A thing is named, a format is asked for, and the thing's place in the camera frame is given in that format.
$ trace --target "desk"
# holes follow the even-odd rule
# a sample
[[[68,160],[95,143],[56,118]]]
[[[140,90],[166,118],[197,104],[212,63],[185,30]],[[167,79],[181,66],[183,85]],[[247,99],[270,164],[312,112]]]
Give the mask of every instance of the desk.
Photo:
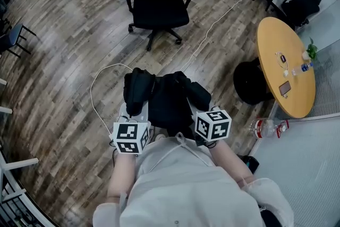
[[[282,110],[295,118],[305,117],[315,100],[315,76],[313,68],[293,76],[292,69],[304,63],[305,51],[297,34],[277,18],[264,18],[257,30],[257,49],[262,71],[268,86]],[[283,76],[284,69],[278,64],[275,53],[282,52],[288,61],[289,74]],[[287,98],[281,96],[279,86],[289,81],[292,89]]]

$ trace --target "wooden floor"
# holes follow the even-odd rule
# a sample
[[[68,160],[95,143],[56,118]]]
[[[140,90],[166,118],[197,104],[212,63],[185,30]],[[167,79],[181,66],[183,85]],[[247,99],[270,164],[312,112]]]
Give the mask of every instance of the wooden floor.
[[[16,58],[0,58],[0,78],[8,81],[0,115],[1,144],[9,161],[39,158],[22,171],[32,199],[60,226],[89,226],[106,195],[112,173],[108,132],[91,106],[89,89],[99,69],[114,63],[140,67],[156,75],[178,70],[204,39],[211,24],[238,0],[192,0],[190,23],[174,37],[161,33],[147,52],[149,30],[128,33],[132,14],[124,0],[12,0],[5,15],[22,22],[39,39],[28,42]],[[192,58],[185,74],[212,93],[213,101],[233,118],[228,143],[246,153],[254,140],[247,125],[266,116],[273,102],[243,103],[233,86],[233,71],[256,56],[256,29],[269,13],[264,0],[244,0],[222,18]],[[104,71],[93,88],[95,105],[112,129],[123,101],[123,67]]]

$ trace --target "small plant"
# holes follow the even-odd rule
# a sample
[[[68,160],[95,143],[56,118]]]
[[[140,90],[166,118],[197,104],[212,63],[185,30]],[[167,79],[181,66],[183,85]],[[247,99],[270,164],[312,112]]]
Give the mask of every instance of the small plant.
[[[308,55],[309,57],[312,59],[312,60],[315,60],[316,57],[317,57],[317,50],[318,48],[314,45],[314,41],[312,38],[310,38],[310,44],[308,45],[308,48],[307,48],[307,52],[308,52]]]

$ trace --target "blue chair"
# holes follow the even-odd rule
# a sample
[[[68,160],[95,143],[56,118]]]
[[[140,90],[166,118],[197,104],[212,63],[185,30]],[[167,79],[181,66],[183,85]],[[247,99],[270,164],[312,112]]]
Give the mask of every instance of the blue chair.
[[[34,36],[36,36],[36,34],[33,31],[26,28],[23,24],[18,24],[14,28],[12,28],[8,34],[4,34],[0,37],[0,53],[4,51],[9,51],[13,55],[20,58],[20,56],[17,53],[14,53],[13,51],[10,50],[10,48],[13,46],[19,46],[23,51],[27,52],[28,54],[31,54],[27,49],[23,48],[18,43],[19,38],[26,40],[26,38],[20,35],[22,29],[25,29],[28,32],[32,33]]]

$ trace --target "person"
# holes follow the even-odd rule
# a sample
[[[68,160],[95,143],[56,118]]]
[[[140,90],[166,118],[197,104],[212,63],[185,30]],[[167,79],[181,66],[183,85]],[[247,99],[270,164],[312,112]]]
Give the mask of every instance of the person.
[[[224,140],[208,149],[177,135],[148,144],[138,157],[118,154],[92,220],[94,227],[263,227],[263,210],[280,226],[294,225],[278,185],[255,179]]]

